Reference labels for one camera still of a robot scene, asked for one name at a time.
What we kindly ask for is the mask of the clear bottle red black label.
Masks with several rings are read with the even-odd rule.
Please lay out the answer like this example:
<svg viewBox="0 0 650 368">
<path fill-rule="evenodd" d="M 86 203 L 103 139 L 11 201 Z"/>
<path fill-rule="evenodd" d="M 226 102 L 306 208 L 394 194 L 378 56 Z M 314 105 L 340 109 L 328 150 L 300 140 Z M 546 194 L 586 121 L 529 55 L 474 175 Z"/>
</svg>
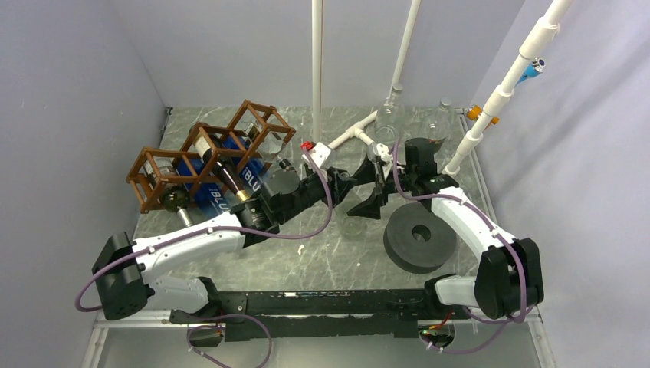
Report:
<svg viewBox="0 0 650 368">
<path fill-rule="evenodd" d="M 393 84 L 389 96 L 377 109 L 374 126 L 374 137 L 377 143 L 392 147 L 402 135 L 406 116 L 402 92 L 403 86 L 401 84 Z"/>
</svg>

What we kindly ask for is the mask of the dark wine bottle gold cap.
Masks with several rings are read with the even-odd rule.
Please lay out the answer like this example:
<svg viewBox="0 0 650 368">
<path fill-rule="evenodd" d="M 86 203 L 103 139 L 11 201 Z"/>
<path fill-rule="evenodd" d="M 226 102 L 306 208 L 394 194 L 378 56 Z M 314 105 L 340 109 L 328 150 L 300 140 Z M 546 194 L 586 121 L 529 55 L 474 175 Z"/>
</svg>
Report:
<svg viewBox="0 0 650 368">
<path fill-rule="evenodd" d="M 210 142 L 212 142 L 217 149 L 223 150 L 226 149 L 224 147 L 224 142 L 222 142 L 214 133 L 209 133 L 207 137 L 208 138 L 205 138 L 201 133 L 197 133 L 192 141 L 192 145 L 196 152 L 201 156 L 201 160 L 207 166 L 208 161 L 215 157 L 216 161 L 210 168 L 210 172 L 217 177 L 225 188 L 229 189 L 240 202 L 248 201 L 250 196 L 239 177 L 236 166 L 231 160 L 232 156 L 224 156 L 219 152 L 215 152 L 210 146 Z"/>
</svg>

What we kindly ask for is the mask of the tall clear bottle black label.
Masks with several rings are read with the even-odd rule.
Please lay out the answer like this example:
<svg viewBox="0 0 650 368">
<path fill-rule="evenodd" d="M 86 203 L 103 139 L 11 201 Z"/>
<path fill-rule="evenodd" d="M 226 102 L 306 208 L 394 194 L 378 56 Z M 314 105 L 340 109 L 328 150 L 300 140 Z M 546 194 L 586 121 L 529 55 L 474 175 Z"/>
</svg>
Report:
<svg viewBox="0 0 650 368">
<path fill-rule="evenodd" d="M 344 238 L 358 238 L 367 230 L 367 221 L 362 217 L 343 215 L 338 221 L 340 234 Z"/>
</svg>

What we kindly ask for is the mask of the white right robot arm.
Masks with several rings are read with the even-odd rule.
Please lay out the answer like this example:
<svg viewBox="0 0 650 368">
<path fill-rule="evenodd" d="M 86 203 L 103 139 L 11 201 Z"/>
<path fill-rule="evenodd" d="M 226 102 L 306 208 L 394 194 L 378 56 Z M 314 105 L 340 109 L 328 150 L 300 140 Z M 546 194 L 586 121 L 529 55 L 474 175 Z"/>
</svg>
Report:
<svg viewBox="0 0 650 368">
<path fill-rule="evenodd" d="M 397 160 L 397 149 L 381 143 L 367 148 L 366 158 L 354 176 L 373 183 L 371 195 L 347 215 L 380 219 L 389 195 L 396 193 L 413 202 L 413 220 L 432 219 L 445 235 L 457 235 L 478 260 L 475 276 L 451 274 L 436 278 L 433 291 L 422 298 L 424 312 L 440 318 L 452 305 L 477 308 L 494 322 L 523 320 L 544 299 L 540 252 L 530 238 L 518 238 L 500 228 L 465 194 L 451 176 L 438 172 L 434 160 L 441 142 L 414 138 L 405 142 L 406 161 Z"/>
</svg>

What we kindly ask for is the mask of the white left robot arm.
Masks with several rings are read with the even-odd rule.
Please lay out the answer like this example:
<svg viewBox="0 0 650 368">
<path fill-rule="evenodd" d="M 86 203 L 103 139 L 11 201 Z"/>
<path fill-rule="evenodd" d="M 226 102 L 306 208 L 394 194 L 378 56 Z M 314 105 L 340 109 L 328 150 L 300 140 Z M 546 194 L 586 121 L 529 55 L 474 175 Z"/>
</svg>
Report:
<svg viewBox="0 0 650 368">
<path fill-rule="evenodd" d="M 318 202 L 333 210 L 358 183 L 347 171 L 336 168 L 318 169 L 304 179 L 291 170 L 279 169 L 250 199 L 205 222 L 135 240 L 125 232 L 112 235 L 91 268 L 99 308 L 108 320 L 120 320 L 146 308 L 171 308 L 193 314 L 202 322 L 214 320 L 221 302 L 213 281 L 207 277 L 171 278 L 167 272 L 269 238 L 289 239 L 280 233 L 281 225 Z"/>
</svg>

